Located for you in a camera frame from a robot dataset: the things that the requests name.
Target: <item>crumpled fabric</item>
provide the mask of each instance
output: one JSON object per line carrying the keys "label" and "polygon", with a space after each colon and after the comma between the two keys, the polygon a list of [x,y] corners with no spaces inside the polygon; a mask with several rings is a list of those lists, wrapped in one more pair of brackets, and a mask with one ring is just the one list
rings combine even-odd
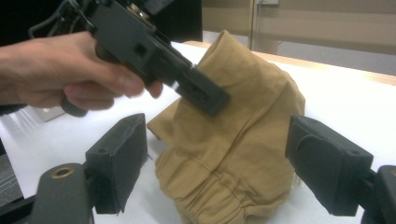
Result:
{"label": "crumpled fabric", "polygon": [[148,123],[167,143],[156,160],[160,187],[183,223],[264,223],[290,193],[286,141],[304,97],[288,73],[226,31],[198,68],[231,100],[211,117],[179,99]]}

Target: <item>cloth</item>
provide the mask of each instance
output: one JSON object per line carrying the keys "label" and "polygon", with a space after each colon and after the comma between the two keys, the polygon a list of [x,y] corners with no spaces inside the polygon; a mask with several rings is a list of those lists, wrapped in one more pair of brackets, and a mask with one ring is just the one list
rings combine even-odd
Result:
{"label": "cloth", "polygon": [[288,73],[225,31],[198,66],[231,100],[210,117],[180,99],[148,123],[167,143],[156,160],[161,189],[183,223],[263,223],[289,196],[286,140],[304,97]]}

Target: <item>table surface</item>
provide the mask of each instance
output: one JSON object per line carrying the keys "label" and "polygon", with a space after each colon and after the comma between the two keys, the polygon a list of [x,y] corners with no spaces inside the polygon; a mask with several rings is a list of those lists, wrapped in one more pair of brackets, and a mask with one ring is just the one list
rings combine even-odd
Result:
{"label": "table surface", "polygon": [[[198,63],[204,48],[174,44],[183,55]],[[305,115],[320,120],[375,156],[377,170],[396,164],[396,78],[310,63],[279,56],[258,55],[287,71],[306,99]],[[0,118],[0,136],[25,197],[35,194],[39,177],[48,169],[85,161],[85,152],[118,120],[145,113],[147,121],[174,102],[178,95],[164,88],[159,99],[147,92],[135,98],[120,98],[106,111],[90,112],[83,118],[61,115],[43,122],[32,108]],[[180,223],[177,210],[161,192],[155,177],[155,159],[166,145],[148,132],[148,160],[134,191],[118,216],[95,214],[96,223]],[[268,223],[360,223],[356,217],[333,217],[318,203],[307,186],[291,190],[290,198]]]}

